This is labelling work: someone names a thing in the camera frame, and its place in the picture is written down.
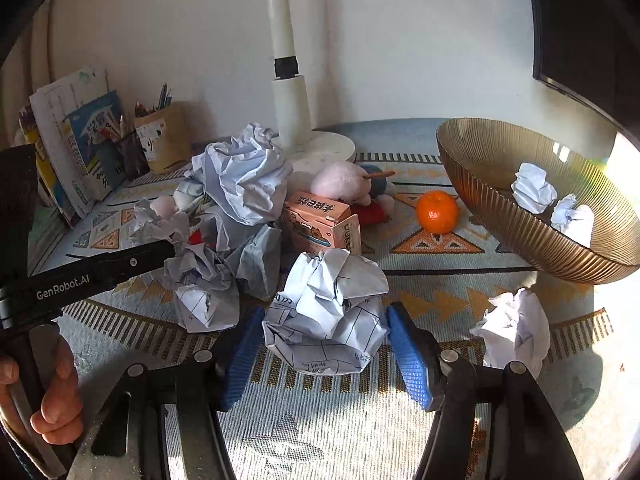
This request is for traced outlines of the person's left hand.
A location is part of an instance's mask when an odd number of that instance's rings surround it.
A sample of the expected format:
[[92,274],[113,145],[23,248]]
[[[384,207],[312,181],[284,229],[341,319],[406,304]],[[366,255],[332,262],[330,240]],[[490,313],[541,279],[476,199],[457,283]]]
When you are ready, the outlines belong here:
[[[1,421],[17,437],[26,441],[29,434],[17,414],[8,389],[9,385],[20,379],[20,370],[8,356],[2,356],[0,370]],[[67,341],[58,336],[54,352],[54,375],[43,396],[40,410],[30,418],[30,426],[49,444],[71,444],[84,432],[83,408],[72,350]]]

